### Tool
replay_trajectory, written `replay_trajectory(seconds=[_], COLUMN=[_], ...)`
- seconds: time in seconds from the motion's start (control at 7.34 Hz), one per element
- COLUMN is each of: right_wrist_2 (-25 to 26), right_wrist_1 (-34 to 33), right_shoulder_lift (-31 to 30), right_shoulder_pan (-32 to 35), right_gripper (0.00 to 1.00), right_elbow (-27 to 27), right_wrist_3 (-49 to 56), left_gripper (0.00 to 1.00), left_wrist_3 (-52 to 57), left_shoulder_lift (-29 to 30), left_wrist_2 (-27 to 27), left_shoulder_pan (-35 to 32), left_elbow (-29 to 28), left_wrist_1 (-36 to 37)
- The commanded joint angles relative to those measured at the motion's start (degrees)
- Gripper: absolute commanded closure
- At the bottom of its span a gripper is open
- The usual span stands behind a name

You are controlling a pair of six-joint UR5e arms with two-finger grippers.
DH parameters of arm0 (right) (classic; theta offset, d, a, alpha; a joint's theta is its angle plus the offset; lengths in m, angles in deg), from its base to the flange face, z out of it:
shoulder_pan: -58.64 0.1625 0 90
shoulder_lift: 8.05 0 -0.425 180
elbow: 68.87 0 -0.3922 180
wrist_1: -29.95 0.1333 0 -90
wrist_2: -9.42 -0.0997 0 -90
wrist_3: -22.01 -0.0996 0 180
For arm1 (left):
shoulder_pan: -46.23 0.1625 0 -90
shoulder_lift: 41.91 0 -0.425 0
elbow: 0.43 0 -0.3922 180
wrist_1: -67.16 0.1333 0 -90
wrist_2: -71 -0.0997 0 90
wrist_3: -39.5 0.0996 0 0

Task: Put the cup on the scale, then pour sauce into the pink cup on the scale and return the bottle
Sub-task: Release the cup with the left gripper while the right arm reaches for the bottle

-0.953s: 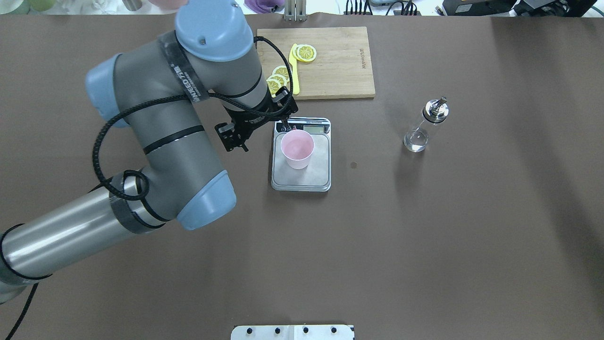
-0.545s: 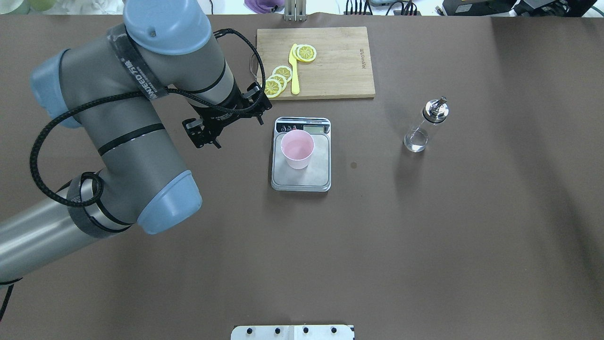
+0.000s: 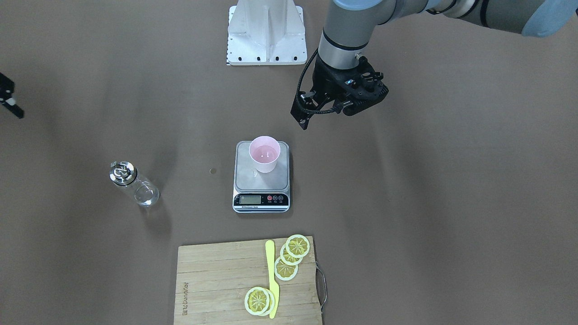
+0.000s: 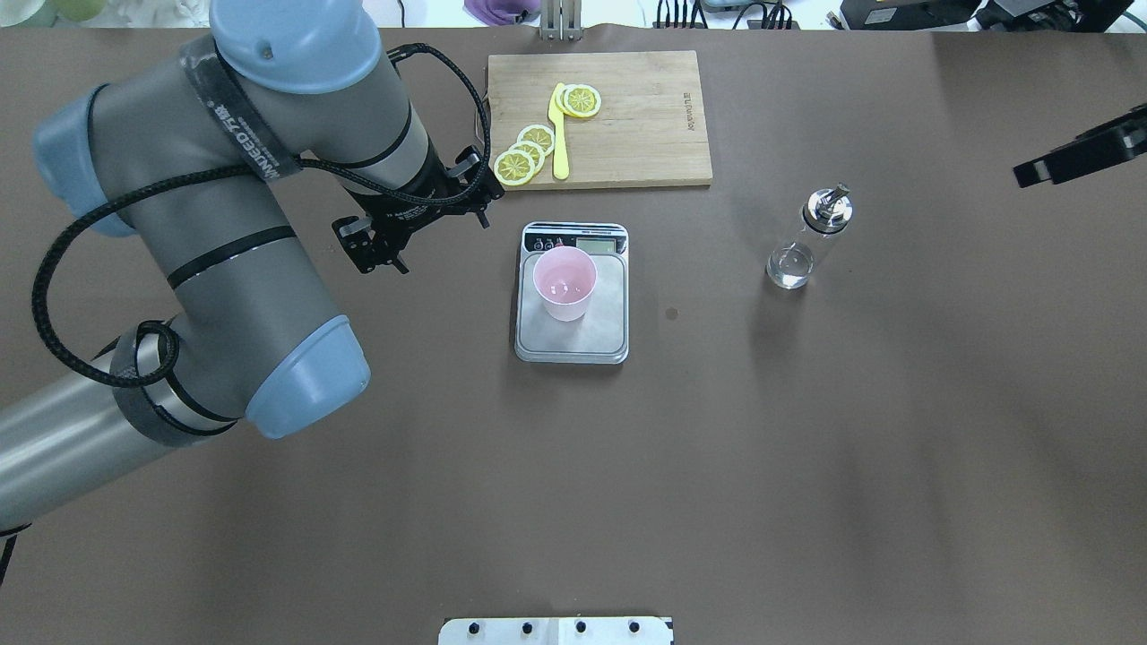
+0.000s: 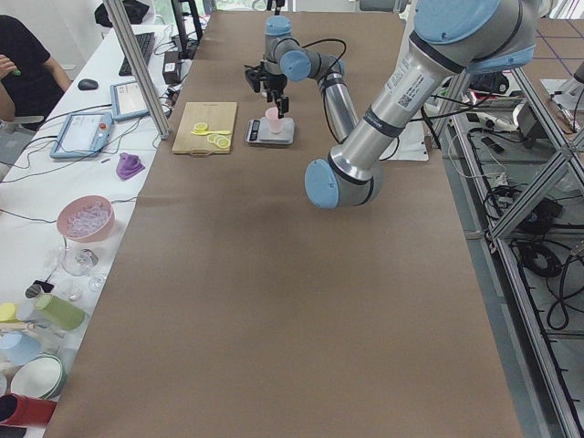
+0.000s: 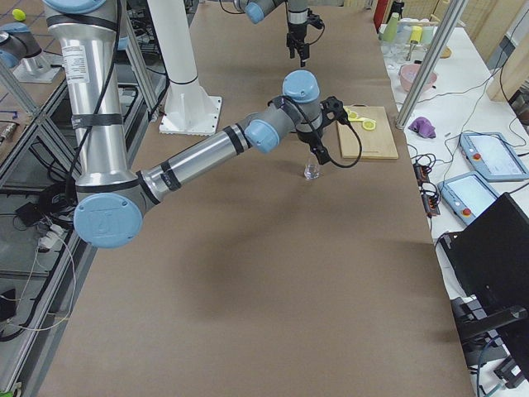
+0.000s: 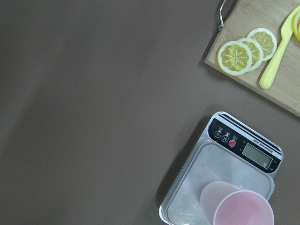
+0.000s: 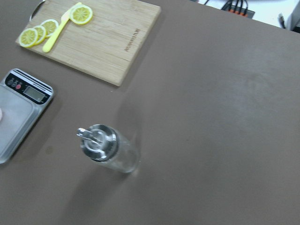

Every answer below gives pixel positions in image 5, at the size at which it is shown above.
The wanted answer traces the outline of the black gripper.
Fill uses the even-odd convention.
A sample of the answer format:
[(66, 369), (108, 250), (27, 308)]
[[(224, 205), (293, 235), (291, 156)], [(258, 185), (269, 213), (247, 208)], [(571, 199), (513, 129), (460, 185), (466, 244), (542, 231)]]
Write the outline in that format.
[[(266, 72), (262, 79), (266, 101), (274, 101), (274, 94), (283, 95), (287, 86), (287, 76), (283, 74), (274, 75)], [(280, 96), (276, 100), (277, 116), (284, 118), (289, 111), (289, 99), (287, 96)]]

